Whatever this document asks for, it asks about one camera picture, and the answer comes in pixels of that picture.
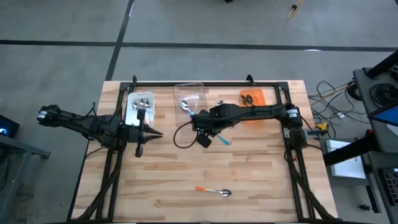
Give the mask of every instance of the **concrete floor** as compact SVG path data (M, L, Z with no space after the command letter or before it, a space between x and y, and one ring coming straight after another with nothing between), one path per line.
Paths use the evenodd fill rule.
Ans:
M128 0L5 0L0 2L0 40L115 42ZM125 42L277 44L398 47L394 0L304 1L287 21L293 0L136 0ZM52 151L34 159L23 190L33 199L15 206L28 223L67 217L87 141L66 129L36 122L42 105L85 113L98 101L113 47L0 45L0 114L21 124L17 138ZM299 50L146 49L123 47L113 80L305 80L309 94L321 80L340 85L352 71L371 67L390 52ZM361 102L352 100L357 111ZM344 97L333 103L350 106ZM365 116L354 114L366 121ZM369 125L349 118L338 138L361 137ZM364 187L332 185L340 218L387 223L385 212L357 209L369 203Z

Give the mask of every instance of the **wooden table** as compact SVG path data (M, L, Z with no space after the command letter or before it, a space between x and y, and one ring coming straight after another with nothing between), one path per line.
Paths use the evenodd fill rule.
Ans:
M292 102L314 125L304 82L287 82ZM114 112L119 84L104 83L98 114ZM238 93L242 88L248 89L206 88L208 107L214 107L218 100L239 104ZM257 88L262 88L267 105L276 103L273 88ZM164 137L148 142L141 158L134 157L135 143L127 145L116 199L115 222L297 221L289 170L283 158L285 147L279 121L239 123L226 129L222 135L231 140L230 146L215 142L207 149L198 144L189 149L179 149L172 141L177 129L173 88L147 87L135 88L134 91L154 93L154 128ZM308 142L318 144L316 140ZM87 153L99 146L97 142L90 143ZM337 217L321 152L308 147L303 154L311 190L328 212ZM86 159L72 218L82 214L98 193L105 158L106 150L102 150ZM197 192L197 185L229 189L233 194L229 198L221 198L214 193ZM304 214L308 214L305 197L302 192L300 194ZM107 211L106 199L103 213Z

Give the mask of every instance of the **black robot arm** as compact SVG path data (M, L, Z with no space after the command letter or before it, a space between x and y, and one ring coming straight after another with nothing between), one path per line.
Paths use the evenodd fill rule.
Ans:
M302 149L307 145L300 110L292 104L276 104L270 106L240 107L234 104L222 104L211 108L209 112L202 110L192 116L192 129L198 131L197 142L208 147L211 140L222 130L233 127L241 121L259 119L278 119L284 128L289 130L292 149Z
M61 110L57 105L43 106L37 117L39 124L50 127L64 127L81 133L86 138L96 139L101 146L120 151L127 142L137 142L136 157L143 153L142 145L155 138L161 138L162 133L144 124L145 110L137 112L139 126L126 125L115 112L113 115L78 115ZM156 135L144 137L144 133Z

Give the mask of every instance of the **black cable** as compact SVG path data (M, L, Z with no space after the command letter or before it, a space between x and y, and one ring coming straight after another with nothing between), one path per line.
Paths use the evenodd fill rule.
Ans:
M372 86L369 90L369 94L372 102L378 108L398 101L398 89L389 83L381 83Z
M318 96L320 96L321 94L327 93L327 92L329 92L329 91L332 91L332 90L335 91L336 88L340 88L340 87L343 87L343 86L345 86L345 85L349 85L352 81L350 81L350 82L348 82L348 83L344 83L344 84L342 84L342 85L340 85L340 86L337 86L337 87L332 86L330 83L328 83L328 82L326 82L326 81L324 81L324 80L321 81L321 82L327 83L328 85L330 85L330 86L332 87L332 89L330 89L330 90L325 90L325 91L323 91L323 92L321 92L321 93L318 92L317 95L309 95L308 97L318 97Z
M100 148L98 148L98 149L95 149L94 151L92 151L92 152L90 152L89 154L87 154L86 156L85 156L85 158L87 158L89 155L91 155L92 153L95 153L95 152L98 152L99 150L101 150L101 149L103 149L104 147L100 147Z
M315 134L315 131L311 128L311 126L309 125L309 123L307 122L306 119L303 118L303 116L301 116L301 119L305 122L305 124L307 125L307 127L312 131L312 133Z
M288 161L291 162L291 166L289 166L290 169L290 175L296 180L296 182L299 184L301 189L303 190L305 196L311 201L312 205L314 206L315 210L318 212L318 214L321 216L322 219L328 219L328 220L334 220L335 217L330 215L327 210L322 206L322 204L318 201L318 199L314 196L310 188L305 184L303 179L301 178L299 172L294 166L293 161Z
M199 135L199 132L197 131L197 135L195 136L195 139L194 139L193 142L192 142L191 144L189 144L188 146L179 146L179 145L175 142L175 137L176 137L178 131L179 131L180 129L182 129L183 127L185 127L186 125L190 124L190 123L191 123L191 121L189 121L189 122L187 122L187 123L185 123L185 124L179 126L179 127L177 128L177 130L174 132L173 143L174 143L175 146L179 147L180 149L188 149L189 147L193 146L194 143L195 143L195 141L197 140L198 135Z
M317 92L318 92L318 95L308 96L310 99L316 100L316 99L315 99L315 96L322 97L322 93L325 92L325 91L324 91L324 92L320 93L320 91L319 91L319 86L320 86L322 83L326 83L328 86L332 87L331 90L335 90L335 87L334 87L333 85L331 85L330 83L328 83L328 82L326 82L326 81L321 81L321 82L317 85ZM350 82L348 82L348 83L346 83L346 84L344 84L344 85L347 85L347 87L349 87L349 86L352 85L353 83L354 83L354 81L350 81ZM318 113L321 114L322 112L326 111L327 108L330 108L330 109L336 114L336 115L334 115L334 116L330 116L330 117L329 117L330 123L331 123L331 124L334 124L334 125L341 125L341 124L343 124L343 119L341 119L341 118L339 117L340 114L338 114L338 113L341 113L341 114L343 114L343 115L346 115L347 117L349 117L349 118L351 118L351 119L353 119L353 120L355 120L355 121L357 121L357 122L364 123L364 124L369 124L368 122L358 120L358 119L356 119L356 118L354 118L354 117L348 115L348 113L356 113L356 114L366 114L366 113L360 113L360 112L354 111L355 106L354 106L354 104L352 104L352 102L349 100L349 98L348 98L348 96L347 96L347 90L345 90L345 97L346 97L348 103L352 106L352 108L351 108L350 110L348 110L348 111L338 110L337 108L335 108L334 106L331 105L331 102L332 102L334 99L336 99L337 96L340 96L341 94L342 94L342 93L337 94L337 95L336 95L335 97L333 97L329 102L326 102L326 100L323 99L323 101L321 101L321 103L326 103L325 109L324 109L323 111L321 111L321 112L318 112ZM336 122L334 122L334 121L333 121L333 118L339 118L339 120L341 120L341 123L336 123Z
M94 112L94 115L97 116L97 112L95 110L95 102L93 102L93 106L91 107L91 109L88 111L88 113L86 115L82 116L81 118L76 118L76 119L86 118L88 115L91 114L91 112Z
M315 109L311 108L311 110L312 110L313 112L315 112L315 114L317 114L318 116L320 116L322 119L325 119L325 120L329 121L328 118L326 118L326 117L324 117L322 114L318 113ZM329 131L328 131L328 136L329 136L329 138L336 138L337 132L336 132L335 127L333 126L333 123L329 121L329 125L330 125L331 128L333 129L333 133L334 133L333 137L331 137L331 136L330 136L330 133L329 133Z
M92 107L94 116L97 116L97 111L95 110L95 102L93 102L93 107Z
M320 149L321 151L323 150L321 147L314 146L313 144L307 144L307 146L314 147L315 149Z

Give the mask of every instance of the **spoon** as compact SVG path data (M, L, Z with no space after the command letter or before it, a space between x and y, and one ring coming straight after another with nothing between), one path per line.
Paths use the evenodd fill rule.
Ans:
M145 99L140 99L140 100L139 100L139 105L141 106L141 108L146 108L146 107L147 107L147 104L146 104L146 102L145 102Z
M188 111L189 115L194 115L194 113L189 109L189 104L185 100L182 100L180 104L183 110Z
M138 105L137 105L137 103L136 102L132 102L132 107L134 108L134 109L136 109L136 110L138 110L139 108L138 108Z
M229 197L229 196L232 195L232 192L231 192L230 190L227 190L227 189L223 189L223 190L211 190L211 189L206 189L206 188L200 187L200 186L197 186L196 189L197 189L197 190L200 190L200 191L216 192L216 193L219 193L222 197Z
M150 108L150 104L149 104L149 100L148 99L144 99L144 103L145 103L145 107L146 108Z

